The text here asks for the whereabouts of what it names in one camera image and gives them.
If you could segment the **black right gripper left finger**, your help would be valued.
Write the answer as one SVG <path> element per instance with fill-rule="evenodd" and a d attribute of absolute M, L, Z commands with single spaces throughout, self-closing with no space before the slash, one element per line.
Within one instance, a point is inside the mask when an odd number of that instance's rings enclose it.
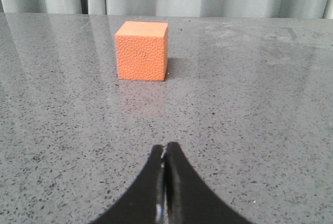
<path fill-rule="evenodd" d="M 93 223 L 164 223 L 163 146 L 154 145 L 140 174 Z"/>

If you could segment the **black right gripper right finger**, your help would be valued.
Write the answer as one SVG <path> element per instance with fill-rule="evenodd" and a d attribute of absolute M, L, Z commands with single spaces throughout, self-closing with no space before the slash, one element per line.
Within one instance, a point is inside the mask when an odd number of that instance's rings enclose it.
<path fill-rule="evenodd" d="M 165 178 L 169 223 L 249 223 L 204 183 L 177 142 L 167 144 Z"/>

